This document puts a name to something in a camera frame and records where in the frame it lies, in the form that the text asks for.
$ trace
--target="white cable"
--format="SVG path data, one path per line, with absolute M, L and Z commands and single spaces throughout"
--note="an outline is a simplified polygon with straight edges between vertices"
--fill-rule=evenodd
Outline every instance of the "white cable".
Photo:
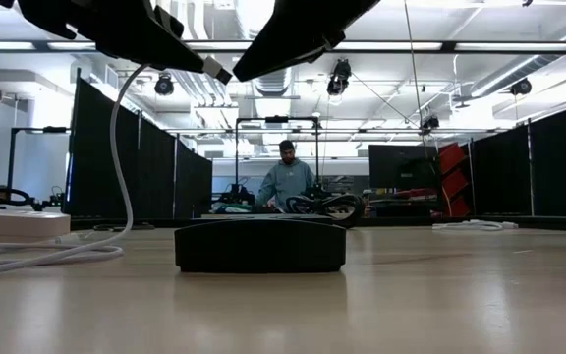
M 494 222 L 469 220 L 444 224 L 433 224 L 433 230 L 477 230 L 477 231 L 501 231 L 503 229 L 514 229 L 519 226 L 513 222 Z
M 110 151 L 113 157 L 113 164 L 115 165 L 115 172 L 117 173 L 117 180 L 119 181 L 119 188 L 124 198 L 124 205 L 126 206 L 126 216 L 128 222 L 124 230 L 117 235 L 98 242 L 93 242 L 88 245 L 50 245 L 50 244 L 23 244 L 23 243 L 0 243 L 0 253 L 8 250 L 27 250 L 27 249 L 56 249 L 65 250 L 55 252 L 49 255 L 36 257 L 29 260 L 0 260 L 0 272 L 20 269 L 27 266 L 47 266 L 47 265 L 63 265 L 81 262 L 96 262 L 107 261 L 124 254 L 124 250 L 116 246 L 110 246 L 115 241 L 118 241 L 132 229 L 133 227 L 133 206 L 130 202 L 126 182 L 124 181 L 124 174 L 119 163 L 119 156 L 117 154 L 117 143 L 115 138 L 115 131 L 117 127 L 117 113 L 119 112 L 120 102 L 124 98 L 128 86 L 137 77 L 137 75 L 147 68 L 147 64 L 139 66 L 126 80 L 124 86 L 119 92 L 119 96 L 113 105 L 113 111 L 110 116 Z M 84 254 L 88 252 L 96 252 L 95 254 Z

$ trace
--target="ceiling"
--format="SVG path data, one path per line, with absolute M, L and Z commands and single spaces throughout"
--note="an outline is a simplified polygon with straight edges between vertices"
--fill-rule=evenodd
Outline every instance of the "ceiling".
M 267 9 L 268 3 L 272 2 L 194 1 L 203 4 L 204 8 L 201 19 L 195 19 L 193 16 L 189 18 L 194 20 L 194 32 L 198 39 L 203 39 L 204 35 L 211 40 L 244 39 L 241 27 L 238 26 L 240 20 L 237 11 L 243 8 L 239 5 Z M 158 2 L 170 4 L 172 1 Z M 566 0 L 537 0 L 528 8 L 522 7 L 520 0 L 408 0 L 408 5 L 414 40 L 551 41 L 566 35 Z M 254 23 L 263 23 L 269 14 L 267 10 L 263 10 L 256 11 L 254 16 L 252 26 Z M 409 39 L 403 2 L 379 2 L 375 8 L 352 24 L 346 35 L 350 40 Z M 0 40 L 53 38 L 55 36 L 26 22 L 18 11 L 0 7 Z M 116 60 L 102 54 L 0 54 L 0 70 L 33 71 L 60 88 L 73 92 L 71 67 L 81 56 L 86 56 L 97 65 L 109 65 L 123 77 L 137 67 L 129 61 Z M 238 56 L 233 54 L 215 54 L 214 57 L 229 70 L 238 59 Z M 317 112 L 320 119 L 325 121 L 323 126 L 328 124 L 334 128 L 404 128 L 415 125 L 404 123 L 404 116 L 413 118 L 416 122 L 420 118 L 416 115 L 419 105 L 428 104 L 429 111 L 425 110 L 424 114 L 436 114 L 440 118 L 441 127 L 510 128 L 517 121 L 538 117 L 550 109 L 566 104 L 566 57 L 529 75 L 533 84 L 530 94 L 519 95 L 515 100 L 511 94 L 494 93 L 473 101 L 470 107 L 460 110 L 456 108 L 455 103 L 450 102 L 450 95 L 457 92 L 453 88 L 466 89 L 470 84 L 503 71 L 517 60 L 516 56 L 421 54 L 413 58 L 407 54 L 349 54 L 346 58 L 357 77 L 351 78 L 341 103 L 336 105 L 333 104 L 334 99 L 326 94 L 325 88 L 328 75 L 341 57 L 340 54 L 326 54 L 312 64 L 293 68 L 293 84 L 288 89 L 288 95 L 291 97 L 278 103 L 272 102 L 274 100 L 255 100 L 252 83 L 232 81 L 226 89 L 231 99 L 239 105 L 236 115 L 259 115 L 259 111 L 269 111 L 264 106 L 269 105 L 275 110 L 278 104 L 285 107 L 282 114 L 309 116 Z M 166 126 L 188 126 L 183 120 L 194 120 L 194 100 L 178 82 L 172 95 L 156 94 L 153 86 L 157 76 L 158 73 L 154 71 L 143 73 L 139 83 L 131 89 L 131 96 L 150 107 L 152 113 L 157 114 Z M 326 138 L 346 141 L 350 136 Z M 212 140 L 200 143 L 219 145 L 222 142 Z

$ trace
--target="wooden table surface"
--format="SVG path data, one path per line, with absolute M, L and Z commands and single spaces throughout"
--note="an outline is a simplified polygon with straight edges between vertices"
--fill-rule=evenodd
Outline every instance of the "wooden table surface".
M 182 274 L 172 236 L 0 274 L 0 353 L 566 353 L 563 231 L 361 228 L 301 275 Z

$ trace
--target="computer monitor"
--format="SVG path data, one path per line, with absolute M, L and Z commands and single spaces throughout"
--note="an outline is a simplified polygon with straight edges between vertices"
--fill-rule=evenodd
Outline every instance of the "computer monitor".
M 371 145 L 368 147 L 370 186 L 401 190 L 436 188 L 437 156 L 435 147 Z

